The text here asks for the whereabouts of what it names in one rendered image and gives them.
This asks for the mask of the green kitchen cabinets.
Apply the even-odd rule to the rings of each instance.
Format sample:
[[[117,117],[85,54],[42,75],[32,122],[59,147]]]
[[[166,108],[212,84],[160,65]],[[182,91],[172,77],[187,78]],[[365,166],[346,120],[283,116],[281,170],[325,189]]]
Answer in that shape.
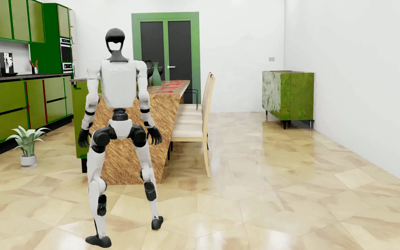
[[[45,43],[44,5],[37,0],[0,0],[0,41]]]
[[[55,130],[73,118],[72,74],[0,77],[0,154],[17,146],[13,129]]]

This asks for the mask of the tall green oven cabinet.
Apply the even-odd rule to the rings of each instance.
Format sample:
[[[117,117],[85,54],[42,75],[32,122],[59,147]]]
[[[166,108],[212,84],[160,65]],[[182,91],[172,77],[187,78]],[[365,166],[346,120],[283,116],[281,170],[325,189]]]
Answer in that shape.
[[[39,74],[66,74],[62,73],[59,38],[68,38],[72,44],[69,8],[59,3],[42,3],[42,14],[44,42],[30,44],[31,61],[38,60]]]

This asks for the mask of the wood grain kitchen island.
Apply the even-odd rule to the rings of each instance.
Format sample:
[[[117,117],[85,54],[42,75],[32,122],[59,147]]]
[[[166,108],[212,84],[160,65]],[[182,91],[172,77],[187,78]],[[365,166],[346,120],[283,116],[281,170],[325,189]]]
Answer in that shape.
[[[85,114],[86,95],[88,93],[85,78],[72,79],[72,105],[75,128],[76,157],[81,159],[81,169],[87,172],[88,148],[78,145],[78,136],[81,130],[82,119]],[[150,113],[153,121],[162,135],[162,142],[158,145],[149,145],[153,171],[157,184],[161,183],[164,175],[170,139],[177,115],[179,102],[182,99],[189,81],[181,81],[176,88],[164,88],[169,81],[162,82],[161,86],[147,89],[151,101]],[[136,155],[131,139],[113,140],[107,145],[103,170],[101,173],[108,185],[142,184],[139,171],[141,164]]]

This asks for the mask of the white robot leg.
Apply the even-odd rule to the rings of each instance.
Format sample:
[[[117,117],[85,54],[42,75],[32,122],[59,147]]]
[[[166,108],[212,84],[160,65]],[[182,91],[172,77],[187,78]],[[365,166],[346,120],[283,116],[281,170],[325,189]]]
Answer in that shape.
[[[104,192],[107,189],[107,184],[101,178],[101,171],[103,169],[106,146],[113,139],[116,139],[116,133],[110,125],[96,130],[92,134],[87,153],[88,200],[97,234],[86,237],[86,242],[103,248],[110,247],[112,242],[106,235],[107,197]]]
[[[131,138],[135,146],[135,151],[141,164],[141,177],[144,182],[144,190],[152,214],[151,228],[153,230],[158,230],[161,227],[164,218],[159,216],[158,213],[156,180],[146,132],[143,127],[132,125],[129,138]]]

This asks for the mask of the green framed double door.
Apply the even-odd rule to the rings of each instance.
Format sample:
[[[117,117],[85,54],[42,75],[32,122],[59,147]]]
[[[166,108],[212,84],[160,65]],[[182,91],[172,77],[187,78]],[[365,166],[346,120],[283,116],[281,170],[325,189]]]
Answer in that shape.
[[[199,12],[131,14],[133,58],[159,62],[162,80],[189,80],[202,98]]]

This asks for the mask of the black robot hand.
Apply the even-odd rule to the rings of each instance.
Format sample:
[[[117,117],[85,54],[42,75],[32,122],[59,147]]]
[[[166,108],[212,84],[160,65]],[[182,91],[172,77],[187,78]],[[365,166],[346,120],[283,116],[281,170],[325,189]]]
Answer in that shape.
[[[79,147],[81,148],[86,148],[90,145],[90,142],[88,140],[90,135],[90,131],[89,129],[81,129],[79,132],[79,136],[78,136],[78,141],[77,144],[79,145]]]
[[[163,140],[162,135],[156,126],[153,126],[152,128],[151,127],[147,128],[146,139],[148,139],[149,136],[151,136],[152,139],[151,145],[158,145]]]

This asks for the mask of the white right robot leg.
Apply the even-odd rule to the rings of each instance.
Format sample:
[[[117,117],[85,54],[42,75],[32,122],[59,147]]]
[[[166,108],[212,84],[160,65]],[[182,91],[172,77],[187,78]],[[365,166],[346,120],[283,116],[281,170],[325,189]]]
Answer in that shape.
[[[103,248],[110,247],[112,242],[106,235],[107,197],[104,192],[107,189],[107,184],[101,178],[101,171],[103,169],[106,146],[113,139],[116,139],[116,133],[110,125],[96,130],[92,134],[87,153],[88,200],[97,234],[86,237],[86,242]]]

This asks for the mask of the red placemat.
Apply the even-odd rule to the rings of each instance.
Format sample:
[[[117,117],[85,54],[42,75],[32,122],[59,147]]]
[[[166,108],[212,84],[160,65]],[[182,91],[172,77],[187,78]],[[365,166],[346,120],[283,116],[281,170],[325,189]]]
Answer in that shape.
[[[151,86],[148,88],[150,94],[179,94],[182,95],[188,85],[189,80],[162,81],[159,86]]]

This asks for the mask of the green ceramic vase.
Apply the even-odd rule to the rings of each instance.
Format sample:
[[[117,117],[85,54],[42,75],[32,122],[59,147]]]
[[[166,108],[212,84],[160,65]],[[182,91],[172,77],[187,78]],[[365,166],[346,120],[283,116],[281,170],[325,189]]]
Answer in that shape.
[[[159,62],[153,62],[153,74],[152,74],[152,86],[161,86],[161,75],[164,72],[162,66],[159,66]]]

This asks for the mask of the cream wooden dining chair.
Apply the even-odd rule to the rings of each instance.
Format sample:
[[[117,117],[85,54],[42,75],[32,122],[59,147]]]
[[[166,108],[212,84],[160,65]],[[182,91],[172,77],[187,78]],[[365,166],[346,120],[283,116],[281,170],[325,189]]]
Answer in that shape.
[[[215,76],[213,76],[210,83],[210,93],[208,95],[207,109],[204,117],[204,121],[201,124],[176,124],[172,131],[170,142],[183,141],[183,142],[202,142],[203,143],[203,154],[205,161],[205,168],[207,176],[210,177],[209,167],[209,154],[208,154],[208,118],[211,105],[211,99],[213,94],[213,88],[215,83]]]
[[[203,110],[206,109],[211,76],[213,76],[213,74],[211,72],[209,72],[207,81],[205,84],[205,89],[203,91],[203,99],[202,99],[201,107],[200,106],[197,107],[197,105],[195,105],[195,104],[180,104],[178,107],[178,111],[177,111],[178,113],[194,113],[196,115],[197,115],[197,113],[203,113]]]
[[[203,113],[178,113],[176,115],[175,123],[176,124],[201,124],[204,121],[206,109],[203,110]]]

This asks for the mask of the built-in wall oven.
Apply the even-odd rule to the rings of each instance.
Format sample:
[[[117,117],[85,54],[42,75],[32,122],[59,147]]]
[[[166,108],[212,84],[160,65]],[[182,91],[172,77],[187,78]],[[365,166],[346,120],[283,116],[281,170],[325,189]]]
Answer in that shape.
[[[60,37],[59,46],[62,62],[62,73],[73,73],[71,40]]]

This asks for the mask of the white left robot leg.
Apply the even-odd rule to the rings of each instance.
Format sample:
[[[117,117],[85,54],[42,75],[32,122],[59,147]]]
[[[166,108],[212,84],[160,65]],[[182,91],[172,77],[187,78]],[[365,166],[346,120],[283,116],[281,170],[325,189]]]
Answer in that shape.
[[[152,214],[151,228],[153,230],[158,230],[161,227],[164,218],[159,216],[158,213],[156,180],[146,132],[143,127],[132,125],[129,138],[131,138],[135,146],[135,151],[141,164],[141,177],[144,182],[144,190]]]

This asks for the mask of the black robot head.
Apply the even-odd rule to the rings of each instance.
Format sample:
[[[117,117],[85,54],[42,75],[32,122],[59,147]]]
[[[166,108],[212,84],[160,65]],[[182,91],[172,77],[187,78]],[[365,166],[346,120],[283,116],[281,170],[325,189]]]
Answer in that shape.
[[[111,56],[107,58],[106,60],[110,62],[129,62],[127,58],[125,58],[122,54],[122,48],[123,48],[123,43],[125,40],[125,34],[124,32],[119,29],[119,28],[112,28],[108,30],[105,36],[105,42],[106,46],[108,48],[108,51],[111,53]],[[118,50],[113,50],[110,48],[109,43],[120,43],[120,48]]]

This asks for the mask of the green lower kitchen cabinets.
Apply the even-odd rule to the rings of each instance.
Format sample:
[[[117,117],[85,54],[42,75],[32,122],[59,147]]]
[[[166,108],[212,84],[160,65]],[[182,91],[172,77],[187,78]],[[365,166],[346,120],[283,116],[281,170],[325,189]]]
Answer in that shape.
[[[55,130],[73,118],[72,74],[0,77],[0,154],[17,146],[13,129]]]

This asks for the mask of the green marbled sideboard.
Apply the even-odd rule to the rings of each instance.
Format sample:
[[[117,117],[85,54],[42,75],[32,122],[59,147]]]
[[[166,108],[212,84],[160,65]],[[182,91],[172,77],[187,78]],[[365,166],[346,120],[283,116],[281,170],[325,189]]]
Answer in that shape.
[[[283,122],[314,121],[314,73],[301,71],[262,71],[262,107]]]

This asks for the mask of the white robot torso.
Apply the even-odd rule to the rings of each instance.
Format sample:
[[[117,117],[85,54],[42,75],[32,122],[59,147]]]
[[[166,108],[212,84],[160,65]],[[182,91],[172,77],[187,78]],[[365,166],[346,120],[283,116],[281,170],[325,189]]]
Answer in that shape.
[[[117,62],[103,60],[101,63],[100,79],[103,100],[108,108],[114,109],[109,126],[96,130],[94,139],[108,144],[110,139],[146,138],[144,129],[134,125],[128,118],[125,108],[133,106],[136,98],[137,60]]]

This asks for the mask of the green upper kitchen cabinets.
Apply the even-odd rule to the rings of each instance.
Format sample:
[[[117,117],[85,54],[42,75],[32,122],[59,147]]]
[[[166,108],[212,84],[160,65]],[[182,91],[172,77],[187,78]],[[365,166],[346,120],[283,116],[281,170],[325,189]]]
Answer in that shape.
[[[0,41],[45,43],[44,5],[37,0],[0,0]]]

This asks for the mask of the potted green plant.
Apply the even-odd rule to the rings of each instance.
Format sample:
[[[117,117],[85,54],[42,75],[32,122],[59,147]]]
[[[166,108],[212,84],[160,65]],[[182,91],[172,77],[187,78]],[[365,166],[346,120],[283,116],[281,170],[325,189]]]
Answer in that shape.
[[[36,154],[34,153],[35,150],[35,141],[42,141],[40,136],[45,135],[47,136],[46,130],[50,130],[49,128],[39,128],[35,129],[28,129],[25,130],[23,127],[18,126],[18,128],[12,129],[17,132],[17,134],[10,135],[7,139],[14,138],[17,142],[18,146],[15,149],[21,149],[23,154],[20,156],[20,165],[21,167],[33,167],[37,165],[37,158]]]

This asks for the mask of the black round vase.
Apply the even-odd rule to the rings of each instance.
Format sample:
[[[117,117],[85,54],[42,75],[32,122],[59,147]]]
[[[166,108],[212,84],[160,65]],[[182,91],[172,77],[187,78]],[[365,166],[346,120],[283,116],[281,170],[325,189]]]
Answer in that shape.
[[[146,63],[147,66],[147,88],[150,88],[152,84],[150,83],[149,79],[153,75],[154,66],[151,60],[145,60],[144,62]]]

